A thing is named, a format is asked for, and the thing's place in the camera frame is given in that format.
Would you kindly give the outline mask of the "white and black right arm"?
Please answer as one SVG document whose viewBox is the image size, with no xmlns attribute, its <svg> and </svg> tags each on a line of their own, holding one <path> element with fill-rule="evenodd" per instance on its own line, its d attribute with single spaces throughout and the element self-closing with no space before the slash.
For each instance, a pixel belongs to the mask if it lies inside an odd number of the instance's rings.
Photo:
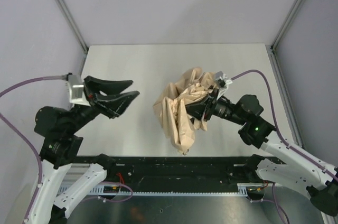
<svg viewBox="0 0 338 224">
<path fill-rule="evenodd" d="M 326 215 L 337 216 L 337 167 L 283 139 L 277 127 L 261 117 L 263 107 L 255 95 L 244 95 L 236 104 L 218 97 L 213 90 L 200 101 L 185 106 L 187 113 L 202 122 L 211 116 L 241 125 L 238 134 L 252 145 L 282 161 L 252 155 L 245 165 L 249 175 L 287 187 L 304 197 Z"/>
</svg>

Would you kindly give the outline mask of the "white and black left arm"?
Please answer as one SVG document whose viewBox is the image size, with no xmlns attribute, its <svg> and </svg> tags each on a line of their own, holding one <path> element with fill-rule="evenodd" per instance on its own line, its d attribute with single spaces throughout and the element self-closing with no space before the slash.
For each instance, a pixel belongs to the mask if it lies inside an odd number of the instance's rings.
<svg viewBox="0 0 338 224">
<path fill-rule="evenodd" d="M 127 92 L 132 80 L 109 81 L 71 73 L 61 76 L 67 84 L 71 109 L 45 106 L 35 116 L 34 131 L 44 138 L 38 155 L 36 190 L 24 223 L 67 223 L 76 206 L 106 178 L 117 174 L 116 161 L 105 154 L 94 157 L 89 168 L 61 195 L 60 185 L 83 141 L 76 133 L 99 115 L 120 117 L 139 91 Z"/>
</svg>

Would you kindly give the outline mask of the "beige and black folding umbrella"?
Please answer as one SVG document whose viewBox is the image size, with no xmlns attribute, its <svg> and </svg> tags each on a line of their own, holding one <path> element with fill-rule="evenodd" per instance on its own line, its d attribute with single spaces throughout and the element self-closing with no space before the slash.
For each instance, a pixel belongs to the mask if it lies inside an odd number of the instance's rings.
<svg viewBox="0 0 338 224">
<path fill-rule="evenodd" d="M 207 130 L 207 122 L 189 115 L 186 105 L 204 99 L 211 92 L 210 87 L 218 88 L 214 75 L 214 72 L 204 72 L 200 67 L 191 68 L 177 82 L 168 83 L 153 105 L 165 137 L 180 154 L 189 152 L 197 130 Z"/>
</svg>

